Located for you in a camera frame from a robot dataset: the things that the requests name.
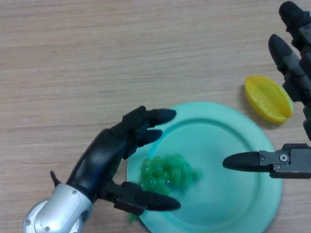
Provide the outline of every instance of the teal plate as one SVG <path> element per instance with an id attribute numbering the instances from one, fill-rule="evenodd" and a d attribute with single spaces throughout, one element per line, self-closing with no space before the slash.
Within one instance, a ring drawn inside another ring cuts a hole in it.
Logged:
<path id="1" fill-rule="evenodd" d="M 210 102 L 173 107 L 176 118 L 157 127 L 163 136 L 139 148 L 127 165 L 127 180 L 139 181 L 145 157 L 180 153 L 204 177 L 185 193 L 170 193 L 181 208 L 146 211 L 140 216 L 153 233 L 262 233 L 273 219 L 281 196 L 280 179 L 268 173 L 225 169 L 224 158 L 245 151 L 274 151 L 264 132 L 245 115 Z"/>

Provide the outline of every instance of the yellow object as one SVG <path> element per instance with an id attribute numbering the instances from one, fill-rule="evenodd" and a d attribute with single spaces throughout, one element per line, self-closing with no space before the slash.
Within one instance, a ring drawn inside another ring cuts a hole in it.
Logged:
<path id="1" fill-rule="evenodd" d="M 267 77 L 248 76 L 245 93 L 252 108 L 265 120 L 282 124 L 293 114 L 293 103 L 287 93 Z"/>

